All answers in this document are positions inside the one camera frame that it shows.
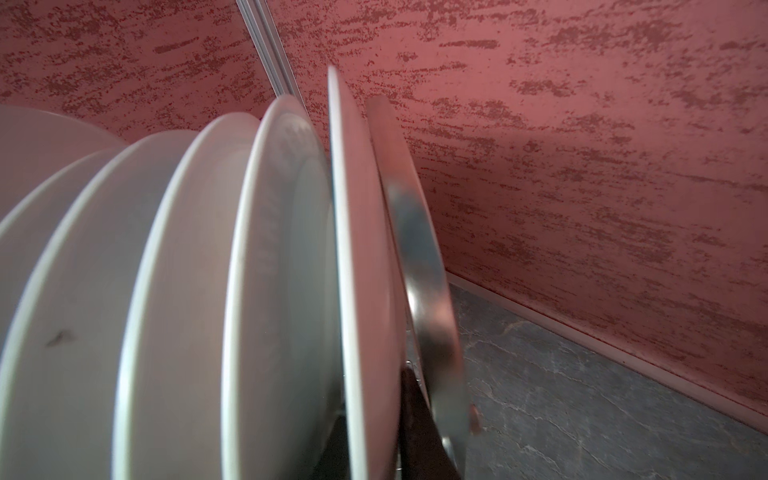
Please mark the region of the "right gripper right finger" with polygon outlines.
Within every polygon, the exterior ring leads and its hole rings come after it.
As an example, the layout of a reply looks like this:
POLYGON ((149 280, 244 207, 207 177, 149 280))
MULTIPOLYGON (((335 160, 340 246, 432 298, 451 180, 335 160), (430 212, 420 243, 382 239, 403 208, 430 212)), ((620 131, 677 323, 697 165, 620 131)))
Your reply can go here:
POLYGON ((401 478, 459 480, 460 475, 442 445, 415 373, 405 367, 400 379, 398 442, 401 478))

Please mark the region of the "stainless steel dish rack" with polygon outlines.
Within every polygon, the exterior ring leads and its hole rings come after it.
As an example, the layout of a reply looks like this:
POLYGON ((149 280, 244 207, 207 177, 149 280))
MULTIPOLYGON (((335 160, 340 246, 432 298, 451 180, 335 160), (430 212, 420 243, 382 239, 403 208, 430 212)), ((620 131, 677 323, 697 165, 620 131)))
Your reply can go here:
POLYGON ((467 391, 444 263, 395 111, 384 96, 369 98, 365 105, 397 259, 396 305, 414 341, 415 359, 405 367, 415 373, 442 445, 461 479, 477 412, 467 391))

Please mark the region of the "green rimmed plate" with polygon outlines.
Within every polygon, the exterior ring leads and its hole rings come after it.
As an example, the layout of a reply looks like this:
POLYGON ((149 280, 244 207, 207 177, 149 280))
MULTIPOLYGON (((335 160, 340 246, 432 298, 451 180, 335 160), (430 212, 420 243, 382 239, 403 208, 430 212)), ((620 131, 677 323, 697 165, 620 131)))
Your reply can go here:
POLYGON ((368 125, 336 67, 327 81, 350 476, 392 479, 403 352, 389 227, 368 125))

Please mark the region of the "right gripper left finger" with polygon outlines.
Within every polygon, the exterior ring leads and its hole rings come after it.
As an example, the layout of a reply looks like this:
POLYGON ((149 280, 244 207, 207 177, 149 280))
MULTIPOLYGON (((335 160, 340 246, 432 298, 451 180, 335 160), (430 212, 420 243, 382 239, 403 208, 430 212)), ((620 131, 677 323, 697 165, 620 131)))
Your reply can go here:
POLYGON ((325 450, 317 462, 310 479, 350 479, 347 419, 344 414, 337 417, 326 442, 325 450))

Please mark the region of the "orange patterned white plate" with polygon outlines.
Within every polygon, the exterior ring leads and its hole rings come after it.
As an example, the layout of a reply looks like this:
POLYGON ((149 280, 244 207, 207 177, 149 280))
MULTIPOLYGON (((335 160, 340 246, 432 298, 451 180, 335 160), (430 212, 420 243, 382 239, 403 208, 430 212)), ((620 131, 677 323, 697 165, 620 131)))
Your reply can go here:
POLYGON ((222 475, 306 479, 342 404, 324 147, 283 95, 258 128, 234 229, 222 363, 222 475))

